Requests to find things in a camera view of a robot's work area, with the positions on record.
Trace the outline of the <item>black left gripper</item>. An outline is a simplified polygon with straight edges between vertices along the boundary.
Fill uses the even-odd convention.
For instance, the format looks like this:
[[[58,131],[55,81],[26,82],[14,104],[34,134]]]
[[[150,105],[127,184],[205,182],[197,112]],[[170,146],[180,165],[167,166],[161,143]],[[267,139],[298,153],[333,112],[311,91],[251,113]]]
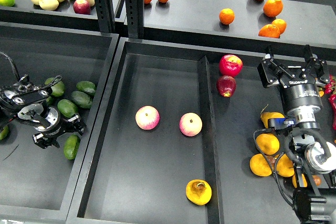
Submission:
[[[55,107],[49,107],[48,113],[44,119],[49,125],[47,127],[42,126],[41,124],[34,126],[34,129],[39,133],[32,136],[34,144],[40,148],[47,148],[49,146],[60,148],[60,145],[57,142],[57,137],[66,132],[77,132],[80,135],[83,135],[86,129],[86,124],[81,119],[79,113],[75,113],[71,118],[66,119]]]

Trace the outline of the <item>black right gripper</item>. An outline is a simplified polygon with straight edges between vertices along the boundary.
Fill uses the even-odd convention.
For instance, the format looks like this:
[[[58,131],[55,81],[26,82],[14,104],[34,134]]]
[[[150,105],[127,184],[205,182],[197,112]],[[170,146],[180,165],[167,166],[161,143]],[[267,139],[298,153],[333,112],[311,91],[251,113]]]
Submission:
[[[262,86],[269,88],[280,86],[280,97],[285,115],[301,106],[308,106],[315,111],[323,108],[317,86],[330,83],[328,65],[313,54],[309,45],[303,49],[306,65],[300,78],[290,79],[288,67],[274,58],[271,45],[266,48],[266,55],[257,67]]]

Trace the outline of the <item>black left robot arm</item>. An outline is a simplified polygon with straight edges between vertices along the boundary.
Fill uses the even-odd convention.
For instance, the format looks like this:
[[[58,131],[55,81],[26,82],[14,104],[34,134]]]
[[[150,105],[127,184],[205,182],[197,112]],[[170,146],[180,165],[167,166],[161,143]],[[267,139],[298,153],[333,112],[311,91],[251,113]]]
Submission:
[[[53,77],[51,82],[35,85],[29,75],[20,76],[13,60],[4,52],[1,55],[9,61],[16,83],[1,87],[1,131],[12,121],[18,121],[35,128],[38,133],[32,136],[34,144],[45,149],[59,147],[57,137],[65,133],[84,133],[85,123],[79,113],[66,118],[58,108],[49,105],[47,99],[52,88],[61,82],[62,76]]]

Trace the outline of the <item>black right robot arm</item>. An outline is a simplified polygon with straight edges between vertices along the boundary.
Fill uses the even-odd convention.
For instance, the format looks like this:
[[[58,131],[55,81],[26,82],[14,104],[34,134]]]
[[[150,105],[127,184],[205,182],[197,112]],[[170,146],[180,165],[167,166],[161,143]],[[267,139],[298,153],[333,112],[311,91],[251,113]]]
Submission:
[[[258,73],[264,88],[278,87],[285,117],[269,119],[268,127],[256,130],[253,137],[283,137],[280,157],[293,163],[297,186],[292,195],[280,183],[277,186],[300,222],[335,223],[335,145],[321,135],[315,118],[323,107],[318,88],[330,83],[327,63],[309,45],[304,47],[304,66],[285,66],[270,46],[266,52]]]

